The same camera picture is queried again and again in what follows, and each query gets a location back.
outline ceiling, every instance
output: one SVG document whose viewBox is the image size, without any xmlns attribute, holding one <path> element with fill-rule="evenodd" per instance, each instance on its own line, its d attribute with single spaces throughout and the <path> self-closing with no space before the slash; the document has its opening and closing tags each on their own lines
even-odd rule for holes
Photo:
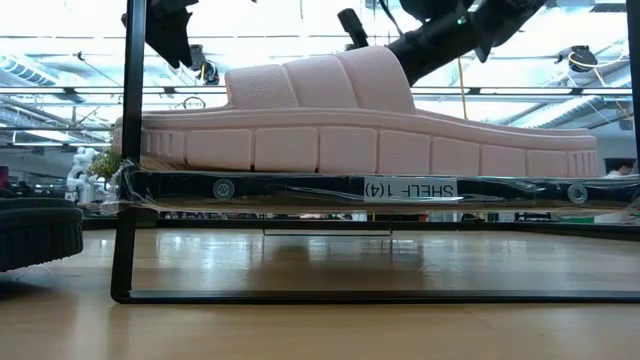
<svg viewBox="0 0 640 360">
<path fill-rule="evenodd" d="M 628 87 L 624 1 L 571 0 L 580 6 L 563 6 L 567 1 L 551 1 L 506 44 L 493 49 L 488 62 L 480 63 L 474 53 L 464 55 L 461 64 L 465 87 L 602 87 L 593 71 L 575 73 L 569 71 L 566 61 L 555 64 L 558 53 L 574 45 L 590 46 L 600 64 L 605 65 L 598 70 L 607 86 Z M 397 4 L 397 0 L 390 3 L 399 26 L 405 31 L 417 28 L 419 22 Z M 0 0 L 0 6 L 5 14 L 0 22 L 0 56 L 11 55 L 30 62 L 30 66 L 50 74 L 55 86 L 122 86 L 125 29 L 120 17 L 126 10 L 125 0 Z M 392 23 L 379 7 L 371 6 L 371 0 L 260 0 L 258 4 L 249 0 L 200 0 L 190 8 L 193 17 L 188 33 L 191 44 L 202 44 L 207 59 L 215 62 L 223 75 L 228 69 L 343 51 L 350 40 L 336 14 L 347 7 L 354 8 L 360 16 L 371 44 L 384 45 L 397 36 Z M 192 73 L 176 75 L 149 47 L 144 81 L 145 86 L 195 85 Z M 0 71 L 0 86 L 29 85 Z M 458 62 L 454 61 L 421 79 L 416 89 L 459 85 Z M 201 98 L 207 106 L 222 105 L 226 99 L 221 92 Z M 187 97 L 145 95 L 145 109 L 179 108 Z M 122 113 L 121 95 L 83 98 L 85 102 L 77 104 L 51 95 L 13 97 L 52 114 L 54 121 L 49 125 L 62 125 L 55 120 L 61 118 L 73 124 L 83 119 L 82 126 L 109 126 Z M 572 98 L 470 95 L 466 107 L 470 120 L 533 126 L 534 121 L 521 119 L 549 117 L 550 103 L 565 103 Z M 582 111 L 580 116 L 563 121 L 561 127 L 589 127 L 603 119 L 615 123 L 621 118 L 620 108 L 629 108 L 629 100 L 628 95 L 609 96 L 592 106 L 594 111 Z M 456 94 L 416 96 L 416 104 L 454 116 L 462 117 L 464 113 Z M 537 121 L 535 126 L 545 126 L 546 121 Z M 4 124 L 12 125 L 6 120 Z M 615 126 L 600 126 L 594 131 L 613 137 L 623 133 Z M 94 135 L 99 138 L 105 133 Z"/>
</svg>

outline cable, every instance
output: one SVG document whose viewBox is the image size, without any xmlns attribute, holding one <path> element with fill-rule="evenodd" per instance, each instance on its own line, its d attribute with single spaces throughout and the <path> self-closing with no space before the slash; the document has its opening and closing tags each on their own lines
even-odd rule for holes
<svg viewBox="0 0 640 360">
<path fill-rule="evenodd" d="M 95 66 L 89 64 L 87 62 L 87 59 L 82 55 L 82 51 L 80 51 L 77 55 L 76 58 L 78 58 L 78 60 L 80 60 L 83 64 L 87 65 L 88 67 L 90 67 L 91 69 L 93 69 L 95 72 L 97 72 L 98 74 L 104 76 L 106 79 L 108 79 L 109 81 L 111 81 L 112 83 L 116 84 L 116 86 L 122 86 L 122 84 L 120 84 L 119 82 L 113 80 L 113 78 L 109 77 L 109 75 L 103 73 L 102 71 L 100 71 L 98 68 L 96 68 Z"/>
<path fill-rule="evenodd" d="M 599 69 L 599 68 L 603 68 L 603 67 L 606 67 L 606 66 L 609 66 L 609 65 L 613 65 L 613 64 L 619 63 L 620 61 L 622 61 L 622 58 L 625 57 L 624 52 L 620 52 L 620 56 L 618 56 L 618 58 L 613 60 L 613 61 L 609 61 L 609 62 L 604 63 L 604 64 L 589 65 L 589 64 L 583 64 L 581 62 L 573 60 L 572 56 L 575 55 L 575 54 L 576 53 L 573 52 L 573 51 L 571 53 L 569 53 L 569 56 L 567 57 L 569 59 L 569 61 L 571 61 L 572 63 L 574 63 L 576 65 L 582 66 L 584 68 L 589 68 L 589 69 Z"/>
<path fill-rule="evenodd" d="M 82 120 L 78 121 L 78 124 L 82 124 L 83 121 L 87 120 L 87 118 L 89 118 L 89 116 L 95 115 L 95 113 L 98 112 L 98 110 L 100 110 L 101 106 L 96 107 L 92 112 L 90 112 L 87 116 L 83 117 Z"/>
<path fill-rule="evenodd" d="M 551 80 L 547 81 L 546 83 L 544 83 L 544 84 L 543 84 L 542 86 L 540 86 L 540 87 L 547 87 L 547 85 L 549 85 L 549 84 L 551 84 L 551 83 L 553 83 L 553 82 L 560 81 L 560 80 L 562 80 L 562 79 L 566 78 L 568 74 L 569 74 L 569 70 L 567 70 L 567 71 L 563 71 L 563 72 L 562 72 L 562 74 L 560 74 L 560 75 L 555 75 L 553 79 L 551 79 Z"/>
<path fill-rule="evenodd" d="M 575 82 L 575 80 L 573 80 L 573 78 L 571 77 L 571 75 L 569 73 L 567 73 L 567 78 L 569 78 L 569 81 L 571 81 L 573 83 L 574 87 L 579 87 L 578 84 Z M 590 108 L 593 109 L 593 111 L 596 112 L 596 114 L 598 114 L 598 116 L 600 116 L 602 118 L 602 120 L 606 121 L 607 123 L 611 122 L 611 119 L 607 118 L 606 116 L 602 115 L 602 113 L 600 111 L 598 111 L 598 109 L 595 108 L 595 106 L 591 105 L 591 103 L 587 103 L 589 105 Z"/>
<path fill-rule="evenodd" d="M 598 69 L 593 69 L 593 72 L 596 73 L 596 76 L 598 77 L 598 80 L 600 80 L 600 83 L 602 84 L 602 86 L 609 87 L 609 85 L 607 85 L 607 83 L 604 81 L 604 78 L 602 77 Z M 620 102 L 618 102 L 618 100 L 615 100 L 615 102 L 616 102 L 616 105 L 618 105 L 618 108 L 620 109 L 620 111 L 622 111 L 622 113 L 624 114 L 624 116 L 626 116 L 627 119 L 631 120 L 631 115 L 629 115 L 627 110 L 625 110 L 625 108 L 622 107 L 622 105 L 620 105 Z"/>
<path fill-rule="evenodd" d="M 464 119 L 469 120 L 467 116 L 467 97 L 464 94 L 464 74 L 462 71 L 462 60 L 458 58 L 458 72 L 460 73 L 460 93 L 462 94 L 462 111 L 464 113 Z"/>
<path fill-rule="evenodd" d="M 393 17 L 393 14 L 391 13 L 391 11 L 389 11 L 389 7 L 387 7 L 387 3 L 385 2 L 385 0 L 378 0 L 378 1 L 380 2 L 380 7 L 382 8 L 382 11 L 384 11 L 384 13 L 387 14 L 387 17 L 389 18 L 389 20 L 391 20 L 393 25 L 396 27 L 396 30 L 398 30 L 398 34 L 400 34 L 400 36 L 404 35 L 402 30 L 400 30 L 400 26 L 398 26 L 396 19 Z"/>
</svg>

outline yellow cable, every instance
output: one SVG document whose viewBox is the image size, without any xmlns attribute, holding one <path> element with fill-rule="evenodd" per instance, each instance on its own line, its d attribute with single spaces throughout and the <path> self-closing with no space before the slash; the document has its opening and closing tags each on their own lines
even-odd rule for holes
<svg viewBox="0 0 640 360">
<path fill-rule="evenodd" d="M 460 74 L 460 93 L 462 95 L 462 111 L 464 113 L 464 119 L 469 120 L 467 116 L 467 97 L 464 93 L 464 74 L 462 72 L 462 61 L 458 58 L 458 73 Z"/>
</svg>

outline ceiling light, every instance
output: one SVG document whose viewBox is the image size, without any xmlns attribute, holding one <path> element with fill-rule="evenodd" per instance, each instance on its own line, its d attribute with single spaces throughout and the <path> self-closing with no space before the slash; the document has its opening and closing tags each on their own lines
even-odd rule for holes
<svg viewBox="0 0 640 360">
<path fill-rule="evenodd" d="M 69 141 L 72 140 L 67 134 L 63 134 L 59 131 L 48 131 L 48 130 L 28 130 L 27 134 L 40 136 L 43 138 L 58 140 L 58 141 Z"/>
<path fill-rule="evenodd" d="M 480 90 L 480 94 L 494 95 L 566 95 L 573 89 L 562 88 L 486 88 Z"/>
<path fill-rule="evenodd" d="M 78 94 L 122 94 L 124 92 L 121 87 L 77 87 L 73 90 Z"/>
<path fill-rule="evenodd" d="M 411 89 L 413 95 L 441 95 L 441 94 L 460 94 L 463 90 L 454 87 L 417 87 Z M 464 93 L 468 93 L 469 89 L 464 88 Z"/>
<path fill-rule="evenodd" d="M 176 87 L 175 91 L 182 94 L 226 94 L 224 86 L 185 86 Z"/>
<path fill-rule="evenodd" d="M 584 89 L 583 95 L 632 95 L 631 89 Z"/>
<path fill-rule="evenodd" d="M 47 87 L 2 87 L 0 88 L 0 94 L 64 94 L 64 90 L 61 88 Z"/>
<path fill-rule="evenodd" d="M 70 146 L 80 147 L 80 146 L 88 146 L 88 147 L 110 147 L 111 143 L 71 143 Z"/>
<path fill-rule="evenodd" d="M 50 146 L 62 146 L 61 143 L 54 142 L 40 142 L 40 143 L 9 143 L 13 146 L 32 146 L 32 147 L 50 147 Z"/>
<path fill-rule="evenodd" d="M 142 89 L 143 94 L 165 94 L 166 91 L 163 87 L 147 87 Z"/>
</svg>

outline white robot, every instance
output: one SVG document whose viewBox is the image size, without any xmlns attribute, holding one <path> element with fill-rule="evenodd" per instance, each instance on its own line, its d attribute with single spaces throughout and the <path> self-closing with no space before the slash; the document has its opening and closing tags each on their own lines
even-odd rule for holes
<svg viewBox="0 0 640 360">
<path fill-rule="evenodd" d="M 98 152 L 91 148 L 78 148 L 76 155 L 73 156 L 71 171 L 67 175 L 65 199 L 81 203 L 93 200 L 93 184 L 98 176 L 88 174 L 93 158 L 97 154 Z"/>
</svg>

